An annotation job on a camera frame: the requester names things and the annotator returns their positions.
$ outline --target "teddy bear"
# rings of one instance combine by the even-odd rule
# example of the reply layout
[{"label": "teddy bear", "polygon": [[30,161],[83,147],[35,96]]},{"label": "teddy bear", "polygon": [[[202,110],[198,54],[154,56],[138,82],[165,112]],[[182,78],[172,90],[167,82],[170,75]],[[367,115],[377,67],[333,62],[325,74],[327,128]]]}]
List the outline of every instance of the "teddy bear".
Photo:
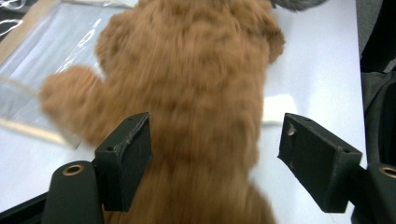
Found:
[{"label": "teddy bear", "polygon": [[106,223],[276,223],[248,179],[258,159],[265,69],[284,37],[266,0],[140,0],[115,15],[95,54],[41,87],[42,110],[98,146],[150,113],[154,159],[128,213]]}]

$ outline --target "brass insert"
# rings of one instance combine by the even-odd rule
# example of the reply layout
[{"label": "brass insert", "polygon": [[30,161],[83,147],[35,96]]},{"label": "brass insert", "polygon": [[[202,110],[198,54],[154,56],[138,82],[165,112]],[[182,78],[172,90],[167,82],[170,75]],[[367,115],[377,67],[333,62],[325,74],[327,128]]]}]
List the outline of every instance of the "brass insert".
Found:
[{"label": "brass insert", "polygon": [[76,165],[71,165],[68,166],[64,169],[63,174],[64,175],[77,175],[81,173],[84,170],[84,166],[80,164]]},{"label": "brass insert", "polygon": [[380,168],[382,174],[387,175],[391,178],[396,178],[396,169],[388,166],[384,166]]}]

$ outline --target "white table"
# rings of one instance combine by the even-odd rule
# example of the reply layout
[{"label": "white table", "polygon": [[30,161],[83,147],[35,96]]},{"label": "white table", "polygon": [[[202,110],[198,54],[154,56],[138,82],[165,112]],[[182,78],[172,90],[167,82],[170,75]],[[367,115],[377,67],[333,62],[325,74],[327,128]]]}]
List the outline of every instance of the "white table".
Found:
[{"label": "white table", "polygon": [[[330,0],[297,14],[277,9],[276,15],[287,44],[268,69],[265,96],[288,94],[299,115],[364,150],[355,0]],[[350,223],[353,206],[343,215],[322,213],[276,157],[280,134],[280,124],[262,126],[261,159],[251,174],[270,199],[278,223]],[[0,143],[0,212],[47,191],[59,166],[93,158],[86,146],[73,150],[5,129],[0,129]]]}]

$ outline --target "plastic bag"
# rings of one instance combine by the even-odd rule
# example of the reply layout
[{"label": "plastic bag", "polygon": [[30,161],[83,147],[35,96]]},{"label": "plastic bag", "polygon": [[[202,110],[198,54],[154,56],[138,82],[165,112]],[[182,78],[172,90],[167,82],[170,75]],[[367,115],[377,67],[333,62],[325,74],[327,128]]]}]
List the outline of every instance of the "plastic bag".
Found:
[{"label": "plastic bag", "polygon": [[111,16],[123,10],[65,2],[54,5],[0,65],[0,126],[76,147],[79,140],[60,132],[41,113],[37,93],[47,76],[76,63],[101,74],[93,54],[96,39]]}]

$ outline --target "plush toy arm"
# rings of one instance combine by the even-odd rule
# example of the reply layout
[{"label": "plush toy arm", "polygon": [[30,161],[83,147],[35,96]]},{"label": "plush toy arm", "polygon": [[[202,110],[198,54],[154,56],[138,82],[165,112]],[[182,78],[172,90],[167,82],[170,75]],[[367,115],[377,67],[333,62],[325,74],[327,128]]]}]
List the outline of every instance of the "plush toy arm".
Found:
[{"label": "plush toy arm", "polygon": [[101,127],[104,121],[99,119],[104,107],[102,86],[89,67],[70,67],[46,79],[39,93],[42,110],[59,128],[98,145],[112,130]]}]

